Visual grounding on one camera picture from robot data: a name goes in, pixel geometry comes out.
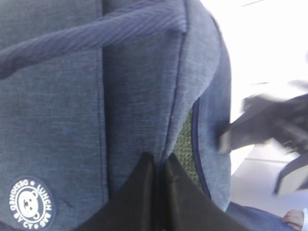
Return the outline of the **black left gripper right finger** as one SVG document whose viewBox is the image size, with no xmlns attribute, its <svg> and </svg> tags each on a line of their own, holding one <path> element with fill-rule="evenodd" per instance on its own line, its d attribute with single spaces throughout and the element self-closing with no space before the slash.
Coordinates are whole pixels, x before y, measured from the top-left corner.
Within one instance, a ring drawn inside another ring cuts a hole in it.
<svg viewBox="0 0 308 231">
<path fill-rule="evenodd" d="M 174 154 L 164 164 L 167 231 L 246 231 L 190 179 Z"/>
</svg>

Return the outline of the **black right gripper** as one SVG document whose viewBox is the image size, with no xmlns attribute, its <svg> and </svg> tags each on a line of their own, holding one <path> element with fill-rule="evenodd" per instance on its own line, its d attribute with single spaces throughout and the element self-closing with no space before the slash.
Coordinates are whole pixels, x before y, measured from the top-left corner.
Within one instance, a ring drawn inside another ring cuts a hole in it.
<svg viewBox="0 0 308 231">
<path fill-rule="evenodd" d="M 290 150 L 288 160 L 279 171 L 274 195 L 306 190 L 308 183 L 308 94 L 286 101 L 261 95 L 244 99 L 243 110 L 256 109 L 259 119 L 236 120 L 220 136 L 218 149 L 227 153 L 248 145 L 262 144 L 271 137 Z"/>
</svg>

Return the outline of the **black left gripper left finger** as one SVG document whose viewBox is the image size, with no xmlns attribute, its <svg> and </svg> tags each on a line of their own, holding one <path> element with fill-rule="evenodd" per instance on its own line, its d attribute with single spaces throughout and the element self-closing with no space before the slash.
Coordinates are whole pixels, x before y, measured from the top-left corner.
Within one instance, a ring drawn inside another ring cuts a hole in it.
<svg viewBox="0 0 308 231">
<path fill-rule="evenodd" d="M 76 231 L 153 231 L 154 157 L 143 153 L 122 188 Z"/>
</svg>

